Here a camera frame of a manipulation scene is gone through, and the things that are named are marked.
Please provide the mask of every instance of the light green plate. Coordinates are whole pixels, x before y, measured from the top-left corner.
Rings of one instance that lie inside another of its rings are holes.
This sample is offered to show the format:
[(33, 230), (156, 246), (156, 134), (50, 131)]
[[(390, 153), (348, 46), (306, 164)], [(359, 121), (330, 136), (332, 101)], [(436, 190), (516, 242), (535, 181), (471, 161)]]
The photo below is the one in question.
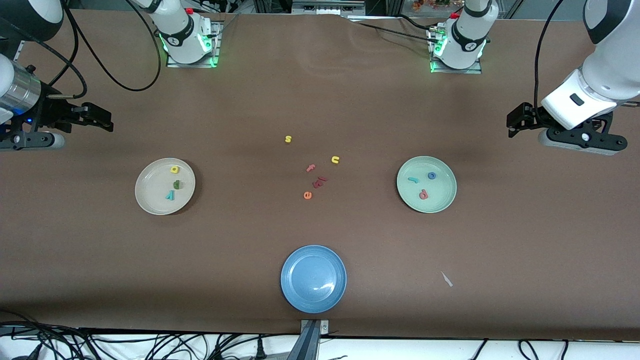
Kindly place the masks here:
[[(436, 174), (431, 180), (428, 174)], [(418, 179), (416, 184), (409, 178)], [(415, 211), (421, 213), (437, 213), (451, 205), (458, 191), (458, 184), (453, 171), (442, 161), (431, 156), (417, 156), (409, 159), (398, 171), (398, 193), (402, 200)], [(421, 199), (420, 193), (425, 190), (427, 199)]]

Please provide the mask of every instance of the silver metal cylinder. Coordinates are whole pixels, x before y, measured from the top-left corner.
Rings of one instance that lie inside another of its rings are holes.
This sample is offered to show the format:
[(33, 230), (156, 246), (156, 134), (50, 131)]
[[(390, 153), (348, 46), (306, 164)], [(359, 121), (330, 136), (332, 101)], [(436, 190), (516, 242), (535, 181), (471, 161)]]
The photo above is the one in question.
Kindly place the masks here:
[(13, 65), (13, 83), (0, 97), (0, 107), (22, 115), (31, 109), (40, 98), (42, 90), (40, 80), (23, 67), (11, 61)]

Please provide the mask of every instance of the cable connector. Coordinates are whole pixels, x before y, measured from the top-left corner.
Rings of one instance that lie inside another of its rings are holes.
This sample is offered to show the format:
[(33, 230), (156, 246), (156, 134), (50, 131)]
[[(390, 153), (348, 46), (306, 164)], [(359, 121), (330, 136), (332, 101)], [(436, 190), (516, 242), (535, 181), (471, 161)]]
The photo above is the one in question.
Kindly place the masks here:
[(262, 335), (258, 335), (258, 351), (255, 353), (255, 360), (263, 360), (267, 358), (267, 354), (262, 347)]

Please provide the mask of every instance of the blue plate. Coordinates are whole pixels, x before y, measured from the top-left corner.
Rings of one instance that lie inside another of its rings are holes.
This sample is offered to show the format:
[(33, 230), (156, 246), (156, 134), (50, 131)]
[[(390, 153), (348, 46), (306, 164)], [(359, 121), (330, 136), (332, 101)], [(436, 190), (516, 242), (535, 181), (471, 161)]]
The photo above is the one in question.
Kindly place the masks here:
[(335, 306), (347, 288), (347, 270), (328, 247), (307, 245), (294, 251), (282, 267), (280, 286), (300, 311), (317, 314)]

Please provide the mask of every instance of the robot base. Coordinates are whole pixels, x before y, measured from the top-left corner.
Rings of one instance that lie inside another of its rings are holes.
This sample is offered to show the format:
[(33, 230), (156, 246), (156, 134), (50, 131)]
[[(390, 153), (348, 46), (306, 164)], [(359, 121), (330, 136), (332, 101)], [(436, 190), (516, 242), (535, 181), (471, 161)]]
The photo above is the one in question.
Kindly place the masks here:
[(205, 56), (200, 60), (185, 64), (175, 61), (170, 55), (167, 55), (166, 66), (167, 67), (186, 67), (197, 69), (210, 69), (218, 66), (218, 58), (220, 57), (220, 45), (222, 42), (222, 31), (224, 28), (223, 21), (211, 21), (211, 38), (204, 40), (205, 45), (211, 47)]
[[(434, 38), (441, 42), (442, 37), (445, 34), (445, 24), (444, 22), (438, 23), (437, 26), (431, 27), (431, 29), (427, 30), (427, 38)], [(476, 60), (476, 62), (466, 69), (453, 69), (446, 66), (442, 60), (440, 60), (437, 56), (435, 56), (434, 52), (436, 51), (436, 47), (440, 46), (440, 43), (429, 43), (429, 59), (431, 62), (431, 72), (446, 72), (450, 74), (482, 74), (482, 67), (480, 66), (480, 59)]]

